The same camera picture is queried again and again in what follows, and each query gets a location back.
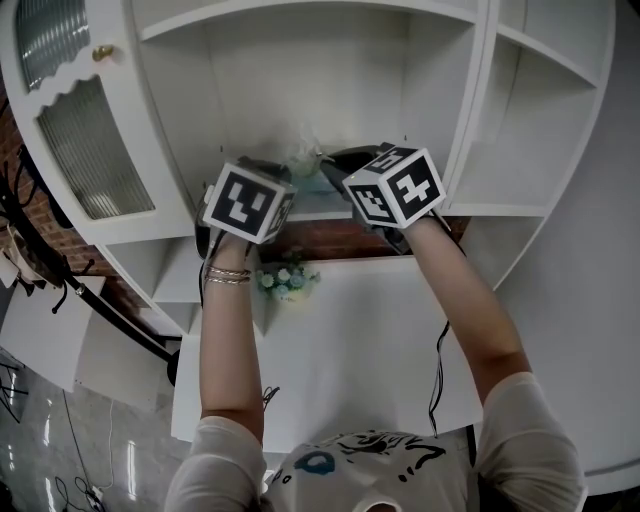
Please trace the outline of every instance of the flower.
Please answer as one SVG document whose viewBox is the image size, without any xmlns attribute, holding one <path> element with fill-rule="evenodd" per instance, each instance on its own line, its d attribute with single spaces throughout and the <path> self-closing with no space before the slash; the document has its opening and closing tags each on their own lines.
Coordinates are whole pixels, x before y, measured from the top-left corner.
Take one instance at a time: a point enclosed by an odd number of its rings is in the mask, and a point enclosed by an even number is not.
<svg viewBox="0 0 640 512">
<path fill-rule="evenodd" d="M 273 276 L 271 274 L 264 274 L 260 278 L 260 282 L 265 288 L 271 288 L 273 286 Z"/>
<path fill-rule="evenodd" d="M 276 287 L 276 295 L 280 298 L 285 297 L 289 293 L 289 288 L 281 284 Z"/>
<path fill-rule="evenodd" d="M 279 270 L 278 279 L 283 283 L 286 283 L 290 277 L 291 277 L 291 274 L 289 274 L 289 271 L 286 268 L 281 268 Z"/>
<path fill-rule="evenodd" d="M 291 286 L 294 288 L 302 288 L 306 282 L 307 280 L 300 274 L 296 273 L 291 276 Z"/>
</svg>

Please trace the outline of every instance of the silver bracelet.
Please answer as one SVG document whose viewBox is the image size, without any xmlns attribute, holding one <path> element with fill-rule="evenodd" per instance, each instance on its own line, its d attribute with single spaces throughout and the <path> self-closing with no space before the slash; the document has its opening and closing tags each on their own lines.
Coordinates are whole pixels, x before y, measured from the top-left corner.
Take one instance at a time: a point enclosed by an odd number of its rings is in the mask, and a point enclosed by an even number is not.
<svg viewBox="0 0 640 512">
<path fill-rule="evenodd" d="M 206 276 L 204 280 L 206 282 L 212 282 L 212 283 L 240 285 L 240 284 L 247 284 L 249 281 L 251 281 L 251 278 L 243 277 L 242 279 L 227 279 L 225 277 Z"/>
<path fill-rule="evenodd" d="M 223 276 L 230 276 L 230 277 L 249 277 L 249 276 L 251 276 L 251 271 L 250 270 L 242 270 L 242 271 L 226 270 L 226 269 L 223 269 L 223 268 L 214 267 L 213 265 L 208 265 L 207 266 L 206 275 L 209 275 L 211 273 L 220 274 L 220 275 L 223 275 Z"/>
</svg>

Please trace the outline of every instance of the cube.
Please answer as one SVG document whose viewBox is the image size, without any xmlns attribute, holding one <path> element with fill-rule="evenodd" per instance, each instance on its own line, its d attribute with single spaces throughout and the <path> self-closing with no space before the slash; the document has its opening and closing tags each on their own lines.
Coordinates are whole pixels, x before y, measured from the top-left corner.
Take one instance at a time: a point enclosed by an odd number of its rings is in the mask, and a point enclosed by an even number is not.
<svg viewBox="0 0 640 512">
<path fill-rule="evenodd" d="M 208 192 L 202 221 L 261 244 L 278 234 L 297 189 L 255 169 L 226 162 Z"/>
<path fill-rule="evenodd" d="M 393 146 L 343 184 L 368 224 L 406 228 L 446 197 L 426 149 Z"/>
</svg>

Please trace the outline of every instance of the forearm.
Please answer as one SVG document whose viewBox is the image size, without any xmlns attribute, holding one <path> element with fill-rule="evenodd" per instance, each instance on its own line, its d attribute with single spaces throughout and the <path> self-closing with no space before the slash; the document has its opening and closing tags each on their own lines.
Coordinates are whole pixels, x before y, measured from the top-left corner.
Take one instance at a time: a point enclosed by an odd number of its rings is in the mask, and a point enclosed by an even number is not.
<svg viewBox="0 0 640 512">
<path fill-rule="evenodd" d="M 506 374 L 528 370 L 520 337 L 496 295 L 433 219 L 405 231 L 464 351 L 482 400 Z"/>
<path fill-rule="evenodd" d="M 227 234 L 210 264 L 244 270 L 246 246 L 245 241 Z M 203 416 L 218 414 L 237 420 L 237 414 L 245 415 L 250 423 L 245 426 L 262 438 L 262 389 L 247 284 L 205 283 L 200 397 Z"/>
</svg>

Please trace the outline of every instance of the door knob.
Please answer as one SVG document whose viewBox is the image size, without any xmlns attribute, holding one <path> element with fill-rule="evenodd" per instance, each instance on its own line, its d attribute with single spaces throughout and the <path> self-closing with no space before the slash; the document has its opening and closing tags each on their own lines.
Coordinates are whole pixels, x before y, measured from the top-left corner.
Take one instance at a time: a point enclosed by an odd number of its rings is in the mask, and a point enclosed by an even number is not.
<svg viewBox="0 0 640 512">
<path fill-rule="evenodd" d="M 105 44 L 105 45 L 96 46 L 93 49 L 93 53 L 91 55 L 93 56 L 93 60 L 95 60 L 96 62 L 100 62 L 105 57 L 109 57 L 112 53 L 113 53 L 113 45 Z"/>
</svg>

